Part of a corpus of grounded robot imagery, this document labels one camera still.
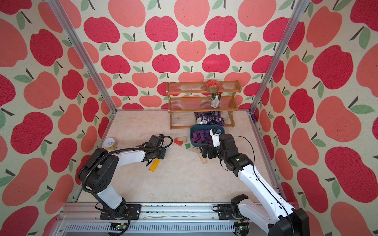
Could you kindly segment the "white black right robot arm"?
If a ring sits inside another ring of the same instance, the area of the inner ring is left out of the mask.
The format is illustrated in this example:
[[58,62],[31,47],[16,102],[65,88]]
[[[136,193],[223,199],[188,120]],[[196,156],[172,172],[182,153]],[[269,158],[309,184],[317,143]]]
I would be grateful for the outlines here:
[[221,166],[232,172],[257,197],[262,207],[241,194],[231,200],[235,218],[248,218],[269,236],[310,235],[309,216],[303,209],[295,209],[262,177],[253,160],[239,152],[234,136],[210,130],[211,142],[200,147],[204,158],[218,158]]

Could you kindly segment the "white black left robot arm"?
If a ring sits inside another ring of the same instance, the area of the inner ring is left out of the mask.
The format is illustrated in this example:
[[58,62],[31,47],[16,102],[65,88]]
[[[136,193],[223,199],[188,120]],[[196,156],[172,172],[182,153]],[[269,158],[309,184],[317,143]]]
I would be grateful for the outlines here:
[[135,147],[113,151],[96,149],[77,174],[82,190],[90,193],[111,216],[130,220],[132,215],[126,201],[111,185],[116,169],[133,163],[150,165],[155,160],[163,160],[172,144],[172,137],[160,134],[152,135],[149,141]]

